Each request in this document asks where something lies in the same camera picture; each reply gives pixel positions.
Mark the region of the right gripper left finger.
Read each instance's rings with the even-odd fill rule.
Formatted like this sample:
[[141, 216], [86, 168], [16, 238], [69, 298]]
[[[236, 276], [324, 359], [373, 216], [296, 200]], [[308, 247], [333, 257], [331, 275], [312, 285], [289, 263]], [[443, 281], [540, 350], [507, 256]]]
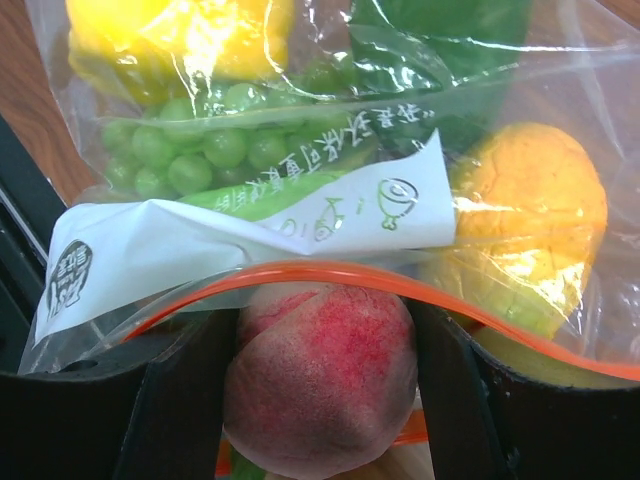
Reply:
[[2, 478], [214, 478], [237, 318], [183, 313], [56, 373], [2, 374]]

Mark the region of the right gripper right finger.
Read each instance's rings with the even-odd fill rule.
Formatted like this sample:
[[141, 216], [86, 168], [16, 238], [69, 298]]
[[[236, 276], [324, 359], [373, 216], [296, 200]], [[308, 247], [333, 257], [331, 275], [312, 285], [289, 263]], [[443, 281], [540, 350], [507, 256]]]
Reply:
[[636, 479], [639, 389], [533, 380], [481, 347], [444, 310], [408, 303], [438, 479]]

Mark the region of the fake red peach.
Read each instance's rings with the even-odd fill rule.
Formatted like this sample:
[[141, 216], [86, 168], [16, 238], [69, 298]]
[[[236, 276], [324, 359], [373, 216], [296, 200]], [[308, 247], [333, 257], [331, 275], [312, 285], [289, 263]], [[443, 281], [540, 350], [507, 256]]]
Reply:
[[257, 466], [326, 479], [380, 457], [417, 390], [415, 327], [404, 301], [363, 287], [261, 286], [237, 324], [224, 430]]

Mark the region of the fake orange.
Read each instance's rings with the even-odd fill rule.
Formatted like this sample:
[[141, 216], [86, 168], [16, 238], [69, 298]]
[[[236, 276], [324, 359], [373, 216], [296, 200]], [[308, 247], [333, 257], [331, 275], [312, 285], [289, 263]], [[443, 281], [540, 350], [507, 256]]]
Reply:
[[605, 189], [559, 128], [507, 125], [449, 170], [453, 245], [422, 267], [430, 284], [542, 337], [581, 303], [607, 226]]

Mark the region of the clear zip top bag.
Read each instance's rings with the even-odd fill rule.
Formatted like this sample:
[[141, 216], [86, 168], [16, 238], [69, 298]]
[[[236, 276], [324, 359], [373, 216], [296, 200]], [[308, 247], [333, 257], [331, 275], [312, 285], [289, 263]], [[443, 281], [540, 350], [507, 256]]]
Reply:
[[639, 32], [596, 1], [31, 1], [100, 175], [20, 478], [639, 475]]

